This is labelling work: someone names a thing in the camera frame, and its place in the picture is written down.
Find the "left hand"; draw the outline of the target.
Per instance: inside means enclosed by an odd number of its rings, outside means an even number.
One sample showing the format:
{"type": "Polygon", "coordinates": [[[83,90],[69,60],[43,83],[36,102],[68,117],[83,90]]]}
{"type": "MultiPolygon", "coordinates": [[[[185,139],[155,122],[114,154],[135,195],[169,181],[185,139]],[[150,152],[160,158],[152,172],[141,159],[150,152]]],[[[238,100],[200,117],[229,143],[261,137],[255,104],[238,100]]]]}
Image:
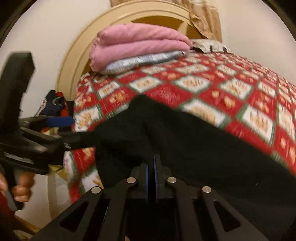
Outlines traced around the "left hand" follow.
{"type": "MultiPolygon", "coordinates": [[[[32,187],[35,183],[35,174],[31,172],[23,172],[18,178],[18,184],[13,187],[12,193],[15,201],[28,202],[32,196],[32,187]]],[[[1,194],[5,197],[5,192],[8,191],[7,181],[1,173],[1,194]]]]}

